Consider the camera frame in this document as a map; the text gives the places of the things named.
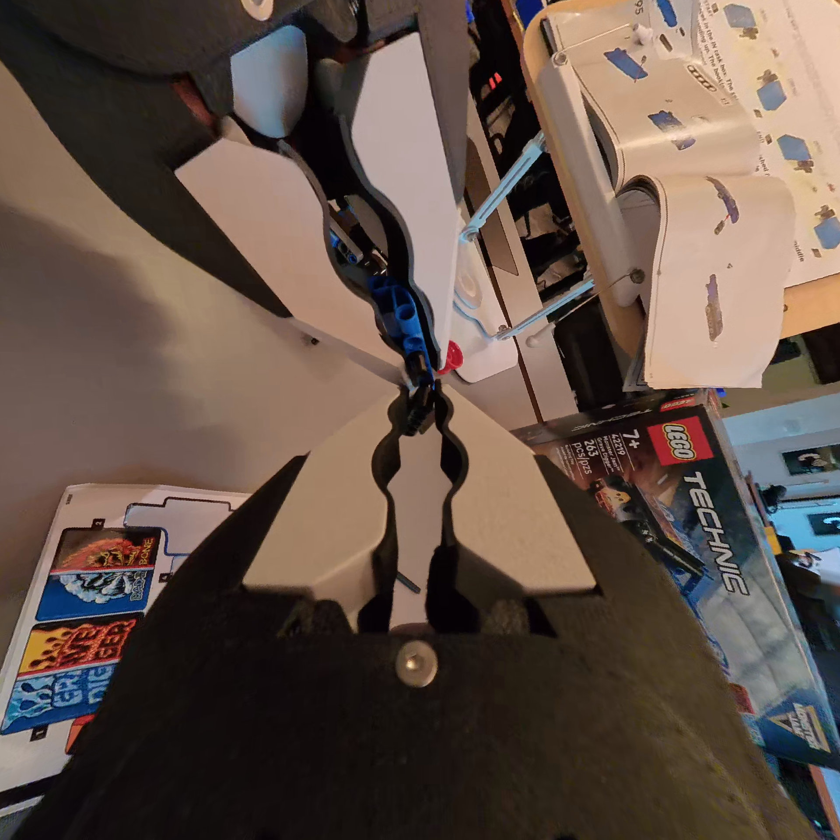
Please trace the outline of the white book stand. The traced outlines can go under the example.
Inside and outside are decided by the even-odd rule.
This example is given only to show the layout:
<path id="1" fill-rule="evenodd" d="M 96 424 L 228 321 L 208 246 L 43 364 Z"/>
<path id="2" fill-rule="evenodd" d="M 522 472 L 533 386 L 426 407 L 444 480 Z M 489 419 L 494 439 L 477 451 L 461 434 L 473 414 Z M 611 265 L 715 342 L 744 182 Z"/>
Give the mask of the white book stand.
<path id="1" fill-rule="evenodd" d="M 626 389 L 639 389 L 647 385 L 642 382 L 641 375 L 643 310 L 639 304 L 631 308 L 618 307 L 608 292 L 600 256 L 596 253 L 585 215 L 574 193 L 574 184 L 559 150 L 559 132 L 546 120 L 545 107 L 537 85 L 538 75 L 551 55 L 550 45 L 541 35 L 540 29 L 546 16 L 562 10 L 580 12 L 589 8 L 613 7 L 619 3 L 624 2 L 558 2 L 552 5 L 536 2 L 537 11 L 530 20 L 527 20 L 525 12 L 519 11 L 516 14 L 517 23 L 511 26 L 519 47 L 522 75 L 540 123 L 540 130 L 534 138 L 524 144 L 518 160 L 501 178 L 500 185 L 495 187 L 485 202 L 475 210 L 461 235 L 462 262 L 455 281 L 454 329 L 455 341 L 465 353 L 465 362 L 460 373 L 468 382 L 477 382 L 513 365 L 518 348 L 524 345 L 539 345 L 551 328 L 559 326 L 557 322 L 549 323 L 552 314 L 559 309 L 571 305 L 574 301 L 581 300 L 585 305 L 594 298 L 599 298 L 616 341 L 631 354 L 635 362 Z M 678 7 L 693 8 L 696 12 L 697 26 L 699 2 L 650 3 L 656 3 L 654 21 L 665 26 L 667 35 L 676 32 L 676 24 L 667 23 L 665 16 L 670 13 L 670 16 L 674 17 Z M 515 322 L 513 326 L 500 327 L 501 315 L 491 315 L 497 309 L 497 305 L 490 300 L 487 270 L 480 269 L 477 265 L 475 240 L 480 233 L 480 227 L 489 220 L 494 211 L 501 209 L 503 199 L 508 197 L 515 185 L 522 182 L 531 165 L 537 160 L 546 161 L 548 157 L 552 159 L 561 192 L 583 249 L 587 270 L 584 278 L 571 290 L 555 297 L 527 317 L 520 315 L 520 322 Z M 837 326 L 838 274 L 795 287 L 785 287 L 780 339 Z"/>

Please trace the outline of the grey desk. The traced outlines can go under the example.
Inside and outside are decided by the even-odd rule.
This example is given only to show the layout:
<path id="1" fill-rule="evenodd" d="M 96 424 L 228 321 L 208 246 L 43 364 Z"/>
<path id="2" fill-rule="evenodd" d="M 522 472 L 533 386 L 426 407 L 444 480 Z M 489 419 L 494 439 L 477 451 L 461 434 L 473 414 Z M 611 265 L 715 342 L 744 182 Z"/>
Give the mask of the grey desk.
<path id="1" fill-rule="evenodd" d="M 2 655 L 68 486 L 250 493 L 395 387 L 118 209 L 2 68 Z"/>

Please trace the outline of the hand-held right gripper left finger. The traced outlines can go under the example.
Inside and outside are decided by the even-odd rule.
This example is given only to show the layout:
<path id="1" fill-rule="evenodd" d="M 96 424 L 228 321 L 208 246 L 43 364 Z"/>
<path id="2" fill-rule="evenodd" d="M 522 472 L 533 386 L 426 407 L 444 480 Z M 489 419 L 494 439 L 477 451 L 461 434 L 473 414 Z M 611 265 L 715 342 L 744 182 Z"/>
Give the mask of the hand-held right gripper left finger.
<path id="1" fill-rule="evenodd" d="M 398 566 L 403 391 L 343 425 L 305 458 L 243 584 L 338 603 L 354 631 L 388 629 Z"/>

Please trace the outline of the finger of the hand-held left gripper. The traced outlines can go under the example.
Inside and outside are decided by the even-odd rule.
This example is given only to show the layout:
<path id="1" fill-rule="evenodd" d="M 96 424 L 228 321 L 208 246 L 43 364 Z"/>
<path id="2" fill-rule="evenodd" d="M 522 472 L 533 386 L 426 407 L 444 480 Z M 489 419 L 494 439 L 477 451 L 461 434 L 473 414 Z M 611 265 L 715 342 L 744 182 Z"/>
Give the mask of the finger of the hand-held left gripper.
<path id="1" fill-rule="evenodd" d="M 290 313 L 292 325 L 399 385 L 402 356 L 340 274 L 325 202 L 294 158 L 220 139 L 175 176 Z"/>
<path id="2" fill-rule="evenodd" d="M 407 280 L 421 298 L 439 370 L 452 333 L 461 216 L 419 33 L 366 57 L 350 141 L 365 186 L 406 246 Z"/>

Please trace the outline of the instruction booklet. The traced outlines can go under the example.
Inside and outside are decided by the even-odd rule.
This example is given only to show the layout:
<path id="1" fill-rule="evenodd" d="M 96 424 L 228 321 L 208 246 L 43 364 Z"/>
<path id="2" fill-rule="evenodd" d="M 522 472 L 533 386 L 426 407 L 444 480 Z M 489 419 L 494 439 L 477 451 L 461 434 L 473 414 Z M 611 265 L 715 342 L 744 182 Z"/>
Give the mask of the instruction booklet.
<path id="1" fill-rule="evenodd" d="M 642 382 L 759 387 L 781 337 L 795 205 L 754 120 L 697 50 L 697 14 L 559 10 L 537 79 L 620 308 L 644 314 Z"/>

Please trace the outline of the colourful sticker sheet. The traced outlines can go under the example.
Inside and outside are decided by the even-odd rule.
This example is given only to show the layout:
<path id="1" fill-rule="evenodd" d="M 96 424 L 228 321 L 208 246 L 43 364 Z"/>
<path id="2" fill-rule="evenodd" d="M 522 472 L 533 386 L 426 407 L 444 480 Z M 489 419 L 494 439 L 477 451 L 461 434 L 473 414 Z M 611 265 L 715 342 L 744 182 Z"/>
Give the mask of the colourful sticker sheet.
<path id="1" fill-rule="evenodd" d="M 2 667 L 2 815 L 43 795 L 98 712 L 130 633 L 248 498 L 178 486 L 64 492 Z"/>

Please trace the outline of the large printed instruction sheet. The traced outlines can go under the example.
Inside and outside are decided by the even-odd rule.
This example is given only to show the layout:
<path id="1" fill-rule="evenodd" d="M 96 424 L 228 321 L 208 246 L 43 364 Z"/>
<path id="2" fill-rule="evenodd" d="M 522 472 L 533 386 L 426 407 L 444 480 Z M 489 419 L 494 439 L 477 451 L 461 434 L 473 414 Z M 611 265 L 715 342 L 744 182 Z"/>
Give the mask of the large printed instruction sheet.
<path id="1" fill-rule="evenodd" d="M 710 1 L 697 6 L 700 53 L 748 111 L 758 171 L 794 203 L 787 287 L 839 269 L 839 3 Z"/>

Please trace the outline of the dark toy set box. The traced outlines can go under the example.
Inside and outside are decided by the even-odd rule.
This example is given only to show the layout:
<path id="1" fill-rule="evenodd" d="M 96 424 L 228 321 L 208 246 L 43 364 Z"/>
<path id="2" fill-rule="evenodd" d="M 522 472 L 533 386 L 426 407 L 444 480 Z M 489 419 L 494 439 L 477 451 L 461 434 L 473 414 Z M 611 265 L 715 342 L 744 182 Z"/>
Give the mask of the dark toy set box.
<path id="1" fill-rule="evenodd" d="M 838 623 L 816 572 L 772 552 L 708 390 L 514 430 L 670 574 L 753 740 L 838 770 Z"/>

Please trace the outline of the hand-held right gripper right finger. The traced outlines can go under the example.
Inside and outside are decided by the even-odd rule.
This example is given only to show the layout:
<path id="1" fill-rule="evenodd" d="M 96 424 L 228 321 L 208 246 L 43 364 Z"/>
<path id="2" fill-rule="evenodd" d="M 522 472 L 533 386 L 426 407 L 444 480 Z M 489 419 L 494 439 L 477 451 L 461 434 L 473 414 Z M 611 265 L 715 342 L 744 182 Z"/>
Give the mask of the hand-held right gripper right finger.
<path id="1" fill-rule="evenodd" d="M 440 468 L 450 488 L 429 566 L 427 619 L 478 632 L 501 605 L 590 594 L 593 572 L 531 449 L 461 394 L 437 389 Z"/>

